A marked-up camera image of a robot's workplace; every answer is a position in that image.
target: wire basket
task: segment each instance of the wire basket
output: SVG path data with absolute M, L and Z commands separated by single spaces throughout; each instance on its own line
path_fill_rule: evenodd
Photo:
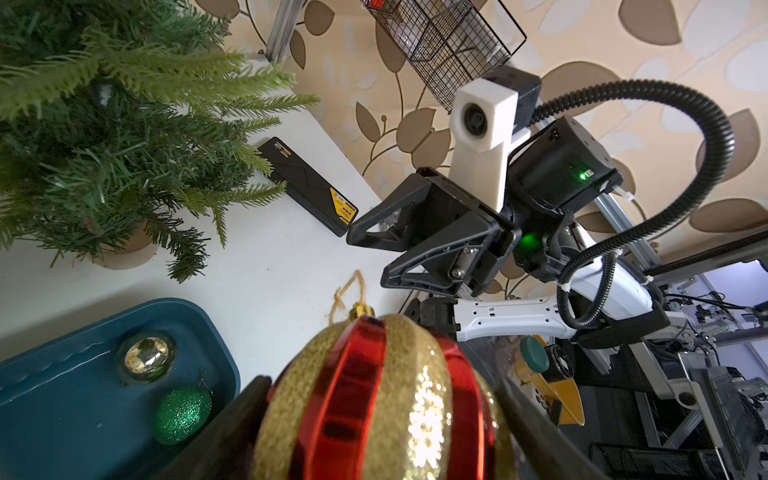
M 456 90 L 512 56 L 469 0 L 362 1 L 447 111 Z M 506 14 L 524 43 L 525 33 Z

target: yellow object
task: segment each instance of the yellow object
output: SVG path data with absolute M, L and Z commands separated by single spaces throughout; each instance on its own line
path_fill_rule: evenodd
M 373 308 L 370 305 L 355 302 L 355 304 L 352 305 L 352 309 L 349 311 L 349 321 L 351 322 L 357 317 L 363 315 L 376 316 L 376 314 L 373 312 Z
M 331 197 L 333 198 L 333 206 L 336 208 L 336 213 L 342 222 L 349 225 L 349 222 L 355 217 L 357 209 L 352 206 L 346 198 L 342 197 L 339 192 L 331 188 Z
M 547 343 L 540 337 L 534 336 L 536 340 L 546 346 Z M 581 395 L 573 379 L 561 380 L 560 382 L 548 383 L 541 374 L 536 374 L 530 378 L 531 383 L 536 385 L 539 392 L 544 394 L 547 403 L 551 406 L 557 399 L 563 402 L 563 413 L 560 417 L 562 425 L 584 426 L 584 407 L 581 404 Z
M 344 302 L 341 300 L 341 297 L 344 296 L 344 293 L 346 293 L 355 279 L 360 283 L 360 301 L 355 302 L 352 309 L 349 311 L 348 321 L 352 321 L 361 315 L 367 314 L 373 316 L 373 308 L 366 305 L 366 281 L 362 279 L 360 270 L 355 270 L 355 273 L 352 275 L 352 278 L 349 279 L 349 282 L 333 294 L 333 306 L 331 307 L 331 313 L 328 315 L 328 325 L 333 325 L 333 314 L 336 313 L 336 309 L 339 307 L 344 308 Z

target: camera lens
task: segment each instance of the camera lens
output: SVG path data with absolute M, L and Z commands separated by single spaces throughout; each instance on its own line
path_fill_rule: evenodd
M 464 126 L 470 134 L 480 137 L 488 130 L 488 120 L 485 112 L 475 104 L 470 104 L 464 112 Z

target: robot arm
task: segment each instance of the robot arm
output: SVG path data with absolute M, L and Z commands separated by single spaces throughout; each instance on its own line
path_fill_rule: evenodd
M 382 286 L 423 290 L 448 299 L 458 296 L 462 288 L 469 288 L 472 296 L 484 292 L 510 255 L 534 278 L 558 281 L 557 301 L 540 303 L 550 309 L 565 305 L 569 311 L 563 314 L 564 308 L 558 308 L 552 318 L 527 311 L 527 303 L 483 304 L 480 310 L 457 304 L 455 319 L 465 338 L 532 330 L 570 338 L 578 329 L 600 326 L 597 331 L 581 332 L 580 338 L 586 337 L 584 343 L 591 348 L 639 341 L 669 322 L 644 286 L 644 276 L 639 280 L 621 265 L 613 267 L 613 251 L 679 220 L 722 175 L 711 170 L 702 173 L 702 169 L 689 187 L 697 191 L 696 198 L 683 195 L 649 221 L 611 241 L 594 244 L 573 224 L 573 215 L 621 185 L 613 160 L 571 117 L 552 121 L 533 136 L 526 127 L 558 111 L 599 101 L 601 96 L 673 104 L 662 97 L 668 91 L 683 91 L 691 105 L 706 100 L 713 107 L 702 113 L 688 104 L 674 104 L 694 118 L 699 116 L 700 124 L 719 122 L 711 132 L 705 131 L 705 141 L 709 163 L 722 168 L 733 153 L 727 118 L 703 95 L 663 82 L 600 85 L 534 110 L 540 88 L 538 77 L 508 65 L 460 88 L 450 119 L 456 146 L 449 177 L 430 168 L 418 169 L 350 226 L 347 242 L 404 252 L 384 269 Z M 391 216 L 396 216 L 392 227 L 369 231 Z M 604 260 L 610 262 L 605 274 Z M 571 313 L 569 293 L 593 304 L 579 319 Z M 499 312 L 491 316 L 490 308 L 504 310 L 504 316 L 496 316 Z M 470 310 L 478 313 L 469 318 Z M 487 316 L 481 318 L 480 312 Z M 601 323 L 598 316 L 607 322 Z M 615 335 L 620 331 L 627 334 Z

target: gold glitter ornament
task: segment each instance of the gold glitter ornament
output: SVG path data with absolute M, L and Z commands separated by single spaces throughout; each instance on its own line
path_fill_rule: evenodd
M 308 475 L 308 468 L 313 466 L 313 471 L 317 473 L 318 463 L 327 466 L 321 471 L 322 478 L 446 478 L 452 440 L 455 440 L 452 439 L 452 430 L 456 427 L 457 418 L 453 410 L 455 392 L 452 371 L 444 355 L 444 340 L 439 342 L 429 331 L 405 316 L 384 316 L 380 321 L 365 318 L 356 322 L 368 321 L 370 325 L 380 326 L 378 328 L 386 331 L 386 345 L 376 343 L 375 337 L 370 335 L 358 338 L 366 346 L 360 351 L 367 361 L 378 358 L 375 354 L 377 349 L 386 350 L 381 368 L 363 368 L 369 366 L 364 362 L 354 369 L 344 370 L 344 359 L 348 353 L 345 349 L 352 348 L 350 344 L 354 341 L 353 327 L 356 323 L 334 324 L 312 339 L 272 387 L 268 397 L 270 404 L 256 441 L 251 479 L 303 478 Z M 329 365 L 337 367 L 328 370 Z M 484 478 L 514 479 L 517 477 L 515 460 L 506 421 L 490 389 L 479 377 L 475 382 L 476 374 L 468 362 L 466 365 L 477 397 L 485 409 L 480 432 L 486 428 L 486 437 L 490 435 L 492 438 L 485 445 L 486 448 L 492 445 L 493 468 L 485 473 Z M 328 383 L 328 375 L 336 379 L 349 377 L 350 374 L 354 382 L 358 382 L 353 385 L 359 384 L 360 387 L 345 397 L 346 404 L 334 406 L 338 391 L 333 388 L 324 394 L 320 390 L 321 395 L 318 394 L 318 386 Z M 360 396 L 360 391 L 371 379 L 376 380 L 376 391 L 370 400 L 365 400 L 368 396 Z M 325 403 L 319 408 L 317 402 Z M 349 430 L 354 428 L 349 423 L 349 416 L 344 416 L 351 411 L 362 416 L 366 432 L 359 444 L 355 443 L 361 448 L 361 453 L 355 457 L 349 457 L 349 449 L 344 446 L 351 442 L 349 439 L 355 432 L 354 429 Z M 308 415 L 318 415 L 318 412 L 330 418 L 318 422 L 313 422 L 312 418 L 307 420 Z M 465 415 L 458 420 L 462 422 L 466 418 Z M 307 436 L 307 432 L 315 432 L 313 435 L 321 437 L 330 435 L 331 443 L 337 448 L 332 451 L 339 453 L 339 457 L 313 456 L 318 445 L 314 442 L 322 439 Z M 456 441 L 461 442 L 457 446 L 474 442 L 474 447 L 478 448 L 477 439 L 460 438 Z M 341 460 L 344 455 L 347 455 L 346 460 Z M 482 455 L 479 458 L 481 472 Z M 349 467 L 340 462 L 354 465 Z

